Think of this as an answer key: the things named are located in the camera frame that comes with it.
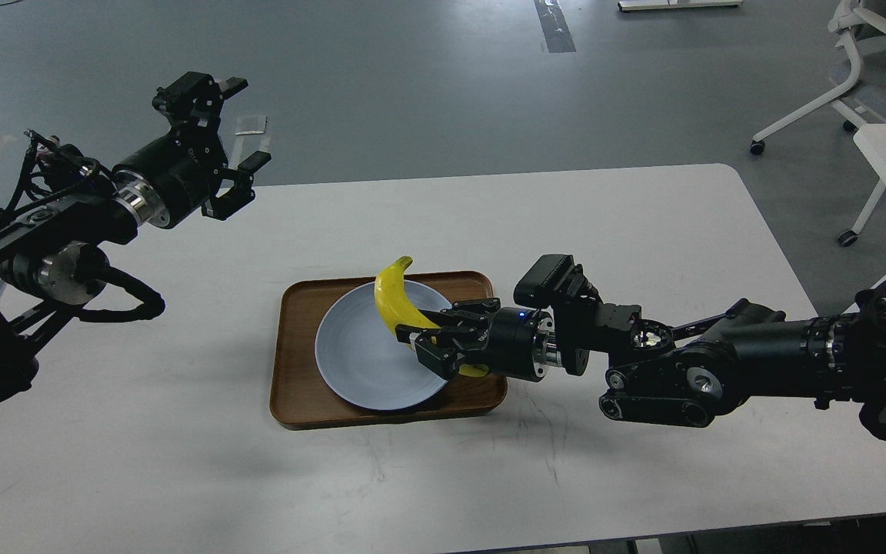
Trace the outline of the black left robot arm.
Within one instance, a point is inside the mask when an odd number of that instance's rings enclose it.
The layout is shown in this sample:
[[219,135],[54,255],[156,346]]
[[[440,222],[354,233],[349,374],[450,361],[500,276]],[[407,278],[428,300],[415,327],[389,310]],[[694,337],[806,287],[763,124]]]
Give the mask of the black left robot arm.
[[38,352],[71,320],[158,318],[165,301],[109,262],[102,243],[127,245],[138,228],[170,230],[200,211],[225,220],[255,199],[257,151],[229,167],[219,138],[228,99],[245,78],[187,72],[159,88],[152,108],[168,133],[106,168],[74,145],[28,130],[9,203],[0,208],[0,402],[27,392]]

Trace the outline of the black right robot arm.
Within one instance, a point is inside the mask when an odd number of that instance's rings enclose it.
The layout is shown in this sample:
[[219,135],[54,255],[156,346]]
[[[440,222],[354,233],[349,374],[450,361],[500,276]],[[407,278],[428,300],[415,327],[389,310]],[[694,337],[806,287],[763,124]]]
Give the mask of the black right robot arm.
[[419,311],[403,290],[411,259],[376,279],[376,304],[419,364],[450,381],[464,369],[539,382],[551,367],[584,374],[608,355],[600,410],[613,421],[703,428],[752,397],[861,404],[859,421],[886,441],[886,279],[857,294],[857,311],[788,322],[739,299],[711,318],[671,327],[640,306],[606,304],[570,255],[543,255],[499,299]]

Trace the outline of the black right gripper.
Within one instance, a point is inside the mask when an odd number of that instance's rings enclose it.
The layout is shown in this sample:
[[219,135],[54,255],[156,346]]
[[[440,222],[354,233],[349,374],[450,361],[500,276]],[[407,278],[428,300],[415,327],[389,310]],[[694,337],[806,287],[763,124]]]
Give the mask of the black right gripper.
[[[550,312],[502,308],[499,298],[464,299],[441,311],[422,309],[440,329],[396,325],[396,339],[415,351],[419,364],[441,379],[492,374],[540,382],[546,375],[546,342],[555,333]],[[488,329],[478,364],[468,353],[479,347],[478,330]]]

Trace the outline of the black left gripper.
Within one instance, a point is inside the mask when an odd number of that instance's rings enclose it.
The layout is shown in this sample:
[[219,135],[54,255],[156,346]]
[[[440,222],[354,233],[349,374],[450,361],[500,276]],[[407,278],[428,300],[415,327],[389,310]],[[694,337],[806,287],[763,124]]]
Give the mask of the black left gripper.
[[[114,165],[116,199],[137,225],[171,229],[200,206],[204,217],[225,221],[255,199],[254,175],[271,153],[255,151],[236,169],[225,168],[218,134],[225,101],[247,87],[246,78],[186,72],[157,88],[152,108],[168,120],[168,132]],[[215,195],[222,180],[232,186]]]

